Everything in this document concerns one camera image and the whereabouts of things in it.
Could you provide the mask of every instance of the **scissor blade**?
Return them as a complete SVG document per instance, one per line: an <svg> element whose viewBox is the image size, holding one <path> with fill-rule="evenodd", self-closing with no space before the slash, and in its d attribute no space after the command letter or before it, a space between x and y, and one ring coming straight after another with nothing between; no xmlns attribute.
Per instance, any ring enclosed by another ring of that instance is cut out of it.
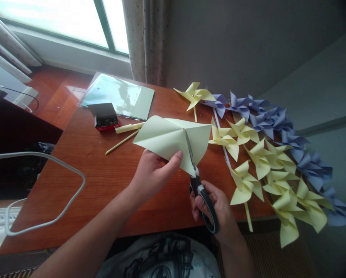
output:
<svg viewBox="0 0 346 278"><path fill-rule="evenodd" d="M192 149L191 149L191 144L190 144L190 139L188 138L188 134L187 131L185 130L185 134L186 134L186 141L187 141L187 146L188 146L188 152L190 153L190 159L191 159L191 163L193 165L193 161L192 161Z"/></svg>

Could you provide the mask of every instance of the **window frame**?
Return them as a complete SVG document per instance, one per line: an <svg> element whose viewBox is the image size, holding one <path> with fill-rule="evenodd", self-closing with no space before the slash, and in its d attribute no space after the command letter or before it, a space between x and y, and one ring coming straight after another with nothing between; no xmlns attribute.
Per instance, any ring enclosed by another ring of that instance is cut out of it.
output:
<svg viewBox="0 0 346 278"><path fill-rule="evenodd" d="M85 41L82 41L79 39L71 38L71 37L68 37L65 35L57 34L57 33L51 32L51 31L43 30L43 29L38 28L38 27L33 27L33 26L30 26L27 24L19 23L19 22L10 20L10 19L5 19L4 17L0 17L0 20L4 24L10 24L10 25L21 27L24 29L36 31L36 32L39 32L39 33L42 33L45 35L49 35L49 36L56 37L59 39L64 39L66 41L82 44L82 45L89 46L89 47L92 47L95 49L104 50L104 51L107 51L107 52L110 52L113 54L117 54L117 55L121 55L121 56L129 58L129 54L115 50L114 40L112 38L111 29L109 26L109 21L107 20L105 6L103 5L103 0L93 0L93 2L95 4L97 15L98 15L98 18L99 18L101 26L102 26L103 34L105 36L106 43L107 43L109 48L102 47L102 46L99 46L96 44L92 44L90 42L85 42Z"/></svg>

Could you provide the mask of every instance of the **black scissors handle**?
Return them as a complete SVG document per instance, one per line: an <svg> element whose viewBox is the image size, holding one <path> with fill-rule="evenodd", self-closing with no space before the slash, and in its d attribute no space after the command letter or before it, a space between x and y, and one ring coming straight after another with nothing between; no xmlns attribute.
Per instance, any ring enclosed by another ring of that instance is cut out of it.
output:
<svg viewBox="0 0 346 278"><path fill-rule="evenodd" d="M203 216L204 218L204 222L205 225L207 226L208 230L213 233L216 234L219 232L219 223L218 223L218 218L217 218L217 214L215 212L214 206L212 201L209 198L208 193L206 192L204 186L202 185L202 183L200 182L199 178L193 178L190 175L190 186L189 186L189 192L191 194L191 192L193 192L195 198L196 196L201 196L205 202L205 204L207 205L210 215L212 217L213 220L213 225L210 222L210 219L200 211L200 216Z"/></svg>

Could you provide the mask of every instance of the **window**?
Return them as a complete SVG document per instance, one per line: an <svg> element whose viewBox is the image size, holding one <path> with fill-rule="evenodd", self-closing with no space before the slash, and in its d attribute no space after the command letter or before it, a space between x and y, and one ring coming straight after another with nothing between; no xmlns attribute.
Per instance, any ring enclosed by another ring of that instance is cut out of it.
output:
<svg viewBox="0 0 346 278"><path fill-rule="evenodd" d="M0 0L0 19L128 55L121 0Z"/></svg>

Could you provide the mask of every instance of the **hand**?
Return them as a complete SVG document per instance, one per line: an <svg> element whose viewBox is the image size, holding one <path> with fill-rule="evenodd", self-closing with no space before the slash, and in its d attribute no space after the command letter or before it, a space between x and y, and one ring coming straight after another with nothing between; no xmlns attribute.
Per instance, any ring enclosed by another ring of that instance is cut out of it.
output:
<svg viewBox="0 0 346 278"><path fill-rule="evenodd" d="M236 239L241 234L226 195L222 190L218 189L213 184L207 181L201 181L201 183L207 191L217 214L219 222L219 232L218 234L215 234L215 237L220 243L223 243L228 247L235 246ZM210 215L209 209L201 196L197 196L195 198L193 192L191 192L190 202L192 208L192 216L195 221L199 219L199 210L201 210L212 222L212 217Z"/></svg>
<svg viewBox="0 0 346 278"><path fill-rule="evenodd" d="M168 162L157 154L145 149L130 186L137 187L142 202L155 196L172 178L181 165L183 153L177 152Z"/></svg>

